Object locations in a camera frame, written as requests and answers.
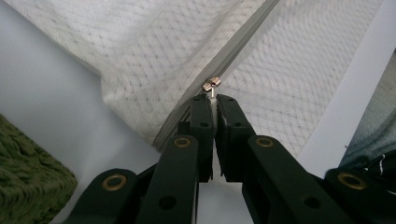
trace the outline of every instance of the zipper track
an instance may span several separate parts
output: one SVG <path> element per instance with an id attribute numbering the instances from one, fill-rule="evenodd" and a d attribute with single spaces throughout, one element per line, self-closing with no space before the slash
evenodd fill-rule
<path id="1" fill-rule="evenodd" d="M 228 41 L 224 48 L 221 49 L 212 62 L 210 62 L 197 76 L 178 101 L 175 109 L 169 114 L 167 120 L 154 139 L 153 145 L 156 148 L 161 148 L 166 139 L 175 135 L 178 122 L 189 118 L 189 99 L 192 96 L 204 92 L 202 90 L 202 85 L 205 81 L 212 77 L 221 77 L 223 75 L 278 2 L 279 0 L 266 0 L 251 16 L 247 23 L 245 23 Z"/>

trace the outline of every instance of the white surface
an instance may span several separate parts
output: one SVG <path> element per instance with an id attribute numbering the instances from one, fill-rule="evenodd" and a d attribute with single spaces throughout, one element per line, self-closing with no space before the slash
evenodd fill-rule
<path id="1" fill-rule="evenodd" d="M 111 168 L 137 174 L 159 159 L 102 101 L 100 78 L 0 1 L 0 113 L 70 168 L 78 188 Z M 240 193 L 201 185 L 199 223 L 251 223 Z"/>
<path id="2" fill-rule="evenodd" d="M 396 1 L 385 0 L 297 161 L 323 177 L 338 166 L 396 48 Z"/>

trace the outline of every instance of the zipper pull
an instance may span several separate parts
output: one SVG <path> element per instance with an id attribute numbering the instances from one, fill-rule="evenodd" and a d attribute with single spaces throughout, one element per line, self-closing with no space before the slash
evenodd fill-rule
<path id="1" fill-rule="evenodd" d="M 215 98 L 215 88 L 221 84 L 221 80 L 219 77 L 212 77 L 207 82 L 204 83 L 202 88 L 204 91 L 211 91 L 211 98 Z"/>

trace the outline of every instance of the white fabric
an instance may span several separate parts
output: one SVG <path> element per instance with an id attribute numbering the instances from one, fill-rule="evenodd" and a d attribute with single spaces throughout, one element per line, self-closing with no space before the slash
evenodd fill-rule
<path id="1" fill-rule="evenodd" d="M 185 90 L 261 1 L 11 1 L 102 77 L 103 98 L 153 142 Z M 297 156 L 381 0 L 282 0 L 222 77 L 256 133 Z"/>
<path id="2" fill-rule="evenodd" d="M 102 76 L 103 98 L 149 142 L 264 0 L 11 1 Z"/>
<path id="3" fill-rule="evenodd" d="M 223 75 L 256 133 L 297 157 L 381 1 L 281 1 Z"/>

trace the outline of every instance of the green knitted fabric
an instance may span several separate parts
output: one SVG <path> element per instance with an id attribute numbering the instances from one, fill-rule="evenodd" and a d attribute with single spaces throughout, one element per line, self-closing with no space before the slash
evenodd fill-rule
<path id="1" fill-rule="evenodd" d="M 0 115 L 0 223 L 49 223 L 76 185 L 67 168 Z"/>

